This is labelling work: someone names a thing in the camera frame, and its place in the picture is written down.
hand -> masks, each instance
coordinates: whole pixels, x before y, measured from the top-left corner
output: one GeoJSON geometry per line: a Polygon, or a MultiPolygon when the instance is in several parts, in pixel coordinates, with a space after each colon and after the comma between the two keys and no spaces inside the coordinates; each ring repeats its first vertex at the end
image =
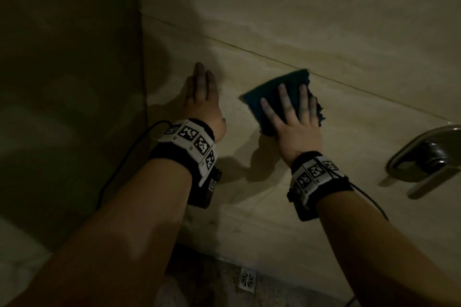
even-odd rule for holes
{"type": "Polygon", "coordinates": [[[279,85],[280,100],[284,108],[285,124],[270,107],[265,98],[261,99],[261,107],[277,131],[282,159],[289,167],[297,156],[317,151],[322,153],[322,136],[320,135],[319,118],[317,117],[317,98],[308,97],[308,87],[302,84],[299,87],[300,104],[299,120],[296,116],[285,84],[279,85]]]}
{"type": "Polygon", "coordinates": [[[188,77],[183,118],[195,118],[208,124],[213,130],[214,141],[219,142],[226,134],[226,120],[219,109],[216,79],[200,62],[195,64],[192,77],[188,77]]]}

drain cover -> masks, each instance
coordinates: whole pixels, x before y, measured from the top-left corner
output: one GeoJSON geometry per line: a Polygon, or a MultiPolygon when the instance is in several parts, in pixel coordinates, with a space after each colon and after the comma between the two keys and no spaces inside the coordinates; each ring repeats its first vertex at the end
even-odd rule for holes
{"type": "Polygon", "coordinates": [[[242,267],[238,278],[238,287],[254,294],[256,288],[256,272],[242,267]]]}

forearm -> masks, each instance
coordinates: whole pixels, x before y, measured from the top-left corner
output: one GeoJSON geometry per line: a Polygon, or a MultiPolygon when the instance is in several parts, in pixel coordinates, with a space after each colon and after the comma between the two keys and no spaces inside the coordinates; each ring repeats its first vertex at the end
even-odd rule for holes
{"type": "Polygon", "coordinates": [[[461,304],[459,287],[356,193],[331,194],[316,209],[363,305],[461,304]]]}
{"type": "Polygon", "coordinates": [[[55,253],[25,293],[55,305],[149,305],[181,226],[190,172],[149,161],[55,253]]]}

wrist strap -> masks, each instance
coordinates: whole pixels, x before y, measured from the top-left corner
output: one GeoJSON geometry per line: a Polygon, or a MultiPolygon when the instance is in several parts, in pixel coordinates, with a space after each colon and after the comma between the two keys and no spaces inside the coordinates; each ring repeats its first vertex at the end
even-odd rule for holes
{"type": "Polygon", "coordinates": [[[317,202],[329,194],[353,190],[349,178],[331,160],[317,151],[303,153],[291,165],[288,200],[301,221],[318,218],[317,202]]]}
{"type": "Polygon", "coordinates": [[[198,119],[174,123],[158,140],[150,159],[166,158],[186,167],[192,175],[188,204],[207,208],[221,171],[214,165],[218,155],[211,128],[198,119]]]}

wall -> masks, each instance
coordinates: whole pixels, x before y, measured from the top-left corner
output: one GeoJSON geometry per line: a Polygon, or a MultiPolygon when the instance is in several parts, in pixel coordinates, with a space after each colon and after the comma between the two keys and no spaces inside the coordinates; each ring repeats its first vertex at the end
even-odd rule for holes
{"type": "MultiPolygon", "coordinates": [[[[95,210],[146,127],[137,0],[2,5],[0,305],[95,210]]],[[[109,193],[146,153],[135,151],[109,193]]]]}
{"type": "Polygon", "coordinates": [[[325,153],[449,275],[461,279],[461,179],[423,199],[383,188],[386,161],[428,129],[461,120],[460,0],[141,0],[149,120],[172,118],[202,61],[218,76],[228,134],[206,211],[180,241],[341,299],[351,296],[320,223],[301,223],[290,173],[239,95],[311,70],[325,153]]]}

